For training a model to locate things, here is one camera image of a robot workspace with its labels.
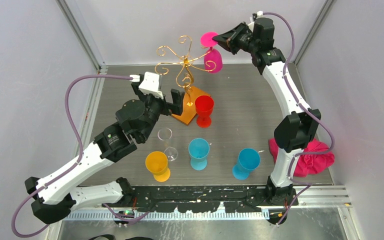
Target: gray wall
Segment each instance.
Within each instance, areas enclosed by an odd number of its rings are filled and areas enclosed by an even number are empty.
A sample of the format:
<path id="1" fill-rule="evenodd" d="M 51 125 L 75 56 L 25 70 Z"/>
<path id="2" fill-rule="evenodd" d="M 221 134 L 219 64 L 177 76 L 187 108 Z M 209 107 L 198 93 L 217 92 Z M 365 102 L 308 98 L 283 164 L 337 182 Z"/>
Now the gray wall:
<path id="1" fill-rule="evenodd" d="M 337 139 L 334 181 L 365 239 L 384 239 L 384 1 L 336 1 L 298 69 Z"/>
<path id="2" fill-rule="evenodd" d="M 73 157 L 64 94 L 72 80 L 93 72 L 55 1 L 0 1 L 0 239 L 18 239 L 10 223 L 27 196 L 24 180 L 44 177 Z M 91 86 L 81 83 L 70 96 L 77 126 Z M 19 231 L 43 225 L 28 202 L 17 219 Z"/>
<path id="3" fill-rule="evenodd" d="M 205 53 L 200 38 L 206 32 L 225 33 L 241 22 L 250 22 L 257 11 L 283 15 L 295 30 L 299 49 L 310 31 L 324 0 L 66 0 L 86 33 L 88 43 L 107 65 L 156 64 L 178 62 L 171 52 L 158 56 L 159 46 L 168 45 L 180 56 L 187 46 L 178 37 L 193 39 L 191 56 Z M 285 55 L 291 51 L 290 36 L 282 20 L 271 17 L 279 26 L 275 44 Z M 250 63 L 249 53 L 236 56 L 218 47 L 225 63 Z"/>

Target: pink fabric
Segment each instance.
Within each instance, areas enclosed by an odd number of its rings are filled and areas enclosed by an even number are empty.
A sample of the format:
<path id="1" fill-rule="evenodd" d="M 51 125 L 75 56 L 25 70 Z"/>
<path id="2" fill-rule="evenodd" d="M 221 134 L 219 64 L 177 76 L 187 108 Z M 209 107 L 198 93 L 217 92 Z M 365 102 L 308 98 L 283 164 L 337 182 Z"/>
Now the pink fabric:
<path id="1" fill-rule="evenodd" d="M 274 162 L 276 163 L 276 158 L 278 157 L 279 147 L 276 144 L 274 138 L 268 141 L 268 148 L 271 155 L 274 157 Z M 329 149 L 329 147 L 321 141 L 313 140 L 308 143 L 307 148 L 304 149 L 304 152 L 323 152 Z M 318 174 L 321 173 L 326 168 L 332 166 L 335 162 L 335 155 L 332 152 L 326 154 L 308 154 L 302 155 L 299 157 L 298 164 L 296 165 L 294 177 L 306 177 L 308 174 Z"/>

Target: orange base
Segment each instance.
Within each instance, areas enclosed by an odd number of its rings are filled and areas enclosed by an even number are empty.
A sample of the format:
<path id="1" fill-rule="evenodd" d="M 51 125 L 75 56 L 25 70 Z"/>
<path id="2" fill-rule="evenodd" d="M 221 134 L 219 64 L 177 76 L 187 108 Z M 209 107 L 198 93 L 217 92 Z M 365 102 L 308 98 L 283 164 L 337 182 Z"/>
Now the orange base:
<path id="1" fill-rule="evenodd" d="M 195 108 L 195 100 L 197 100 L 197 98 L 200 96 L 210 96 L 210 94 L 206 93 L 205 91 L 195 86 L 191 86 L 191 88 L 192 88 L 192 91 L 190 92 L 190 101 L 193 103 L 192 106 L 188 105 L 189 96 L 187 93 L 185 93 L 184 99 L 183 99 L 182 115 L 172 114 L 173 118 L 179 120 L 180 122 L 186 124 L 187 126 L 192 122 L 194 117 L 197 115 L 197 109 Z"/>

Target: table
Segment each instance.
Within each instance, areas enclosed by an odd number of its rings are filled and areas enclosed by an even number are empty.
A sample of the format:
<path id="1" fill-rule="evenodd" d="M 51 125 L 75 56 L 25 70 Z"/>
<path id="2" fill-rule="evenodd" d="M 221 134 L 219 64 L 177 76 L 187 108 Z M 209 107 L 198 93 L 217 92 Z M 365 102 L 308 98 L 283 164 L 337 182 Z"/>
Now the table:
<path id="1" fill-rule="evenodd" d="M 170 66 L 169 69 L 171 72 L 162 78 L 161 90 L 166 94 L 167 101 L 172 102 L 170 89 L 182 90 L 175 82 L 180 67 Z M 111 66 L 107 74 L 128 76 L 143 74 L 146 71 L 154 72 L 154 66 Z M 274 129 L 283 119 L 279 103 L 267 81 L 252 64 L 225 64 L 217 74 L 196 69 L 192 71 L 195 77 L 194 85 L 211 94 L 214 99 L 211 126 L 200 128 L 195 119 L 186 126 L 171 116 L 161 115 L 145 144 L 137 144 L 135 152 L 97 172 L 83 185 L 106 184 L 119 177 L 127 178 L 132 186 L 267 183 L 268 176 L 274 168 L 268 140 L 273 138 Z M 298 89 L 302 91 L 295 66 L 289 66 L 289 71 Z M 92 138 L 116 122 L 115 112 L 130 99 L 137 99 L 137 96 L 133 93 L 129 81 L 105 80 Z M 173 132 L 175 143 L 173 147 L 177 148 L 179 156 L 169 163 L 170 179 L 160 183 L 147 171 L 145 158 L 153 151 L 164 151 L 157 138 L 157 132 L 165 127 Z M 196 171 L 190 165 L 188 145 L 195 138 L 203 138 L 210 143 L 208 165 L 202 171 Z M 261 163 L 248 179 L 237 180 L 232 175 L 232 167 L 237 162 L 239 152 L 244 148 L 253 148 L 260 152 Z M 327 169 L 320 174 L 309 175 L 300 180 L 314 184 L 332 184 Z"/>

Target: blue cup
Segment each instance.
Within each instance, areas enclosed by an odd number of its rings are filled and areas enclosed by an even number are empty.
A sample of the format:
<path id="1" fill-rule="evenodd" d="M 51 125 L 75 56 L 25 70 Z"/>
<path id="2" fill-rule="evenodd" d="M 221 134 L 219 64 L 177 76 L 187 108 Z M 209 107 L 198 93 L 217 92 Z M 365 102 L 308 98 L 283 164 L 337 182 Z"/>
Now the blue cup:
<path id="1" fill-rule="evenodd" d="M 245 180 L 259 165 L 259 153 L 252 148 L 244 148 L 239 153 L 236 165 L 233 166 L 233 176 L 238 180 Z"/>
<path id="2" fill-rule="evenodd" d="M 201 171 L 207 166 L 207 156 L 210 145 L 203 138 L 195 138 L 189 143 L 190 165 L 193 169 Z"/>

